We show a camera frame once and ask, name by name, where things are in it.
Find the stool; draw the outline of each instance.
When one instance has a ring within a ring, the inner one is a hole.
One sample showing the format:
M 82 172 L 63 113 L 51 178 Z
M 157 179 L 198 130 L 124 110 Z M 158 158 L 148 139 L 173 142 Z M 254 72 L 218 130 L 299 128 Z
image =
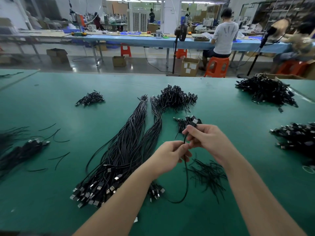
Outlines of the stool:
M 227 67 L 229 66 L 230 59 L 229 58 L 216 58 L 212 57 L 208 64 L 207 69 L 204 74 L 204 77 L 207 75 L 213 78 L 225 78 Z
M 287 60 L 279 68 L 277 75 L 298 75 L 301 76 L 308 63 L 297 60 Z
M 127 50 L 124 50 L 124 46 L 120 46 L 120 56 L 129 55 L 131 57 L 130 46 L 127 46 Z
M 178 49 L 176 51 L 176 58 L 180 59 L 182 56 L 187 57 L 187 50 L 184 51 L 184 49 Z

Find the right hand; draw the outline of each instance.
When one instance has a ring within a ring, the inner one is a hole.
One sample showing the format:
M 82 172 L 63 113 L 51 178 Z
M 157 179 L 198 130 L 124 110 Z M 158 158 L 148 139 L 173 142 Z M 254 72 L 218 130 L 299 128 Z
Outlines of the right hand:
M 235 146 L 230 142 L 227 136 L 214 125 L 197 124 L 197 127 L 188 125 L 182 132 L 187 135 L 187 141 L 190 141 L 189 148 L 205 148 L 215 160 L 226 166 L 230 158 L 240 155 Z

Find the white rubber band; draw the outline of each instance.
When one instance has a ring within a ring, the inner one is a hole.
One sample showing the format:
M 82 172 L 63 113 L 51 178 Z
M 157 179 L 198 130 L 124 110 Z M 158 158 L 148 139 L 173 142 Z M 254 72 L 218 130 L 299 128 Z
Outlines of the white rubber band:
M 305 170 L 305 171 L 306 171 L 307 173 L 310 173 L 310 174 L 315 174 L 315 170 L 312 169 L 312 168 L 310 168 L 310 167 L 308 167 L 308 166 L 302 166 L 302 168 L 303 168 L 303 170 L 305 170 L 305 168 L 311 169 L 312 171 L 308 171 L 308 170 Z

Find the left hand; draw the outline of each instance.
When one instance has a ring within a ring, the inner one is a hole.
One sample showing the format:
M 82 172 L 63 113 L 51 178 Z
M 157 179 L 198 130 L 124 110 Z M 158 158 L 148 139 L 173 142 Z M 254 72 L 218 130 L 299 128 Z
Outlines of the left hand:
M 172 170 L 182 159 L 189 162 L 192 154 L 188 151 L 189 144 L 183 141 L 163 143 L 155 153 L 144 163 L 150 168 L 155 178 Z

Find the black shorts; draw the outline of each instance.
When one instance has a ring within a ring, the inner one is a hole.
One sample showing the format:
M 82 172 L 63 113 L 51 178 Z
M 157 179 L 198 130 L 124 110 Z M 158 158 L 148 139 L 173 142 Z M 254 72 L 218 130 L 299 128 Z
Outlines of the black shorts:
M 230 57 L 231 53 L 227 55 L 222 55 L 222 54 L 217 54 L 214 52 L 214 49 L 210 50 L 203 50 L 202 56 L 206 58 L 211 58 L 211 57 L 217 57 L 217 58 L 228 58 Z

